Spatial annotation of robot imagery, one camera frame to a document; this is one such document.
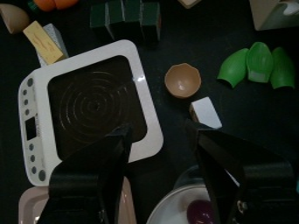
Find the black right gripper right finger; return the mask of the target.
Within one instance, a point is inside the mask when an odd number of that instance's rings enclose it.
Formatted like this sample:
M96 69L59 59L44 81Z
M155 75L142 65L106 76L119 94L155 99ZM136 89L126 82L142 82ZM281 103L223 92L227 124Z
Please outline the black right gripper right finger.
M216 224L299 224L291 163L271 150L186 122Z

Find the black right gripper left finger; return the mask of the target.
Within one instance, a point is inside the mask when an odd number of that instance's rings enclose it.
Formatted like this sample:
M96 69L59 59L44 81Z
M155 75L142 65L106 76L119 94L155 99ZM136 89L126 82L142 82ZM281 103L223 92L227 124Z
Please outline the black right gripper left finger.
M56 166L38 224L118 224L131 145L123 125Z

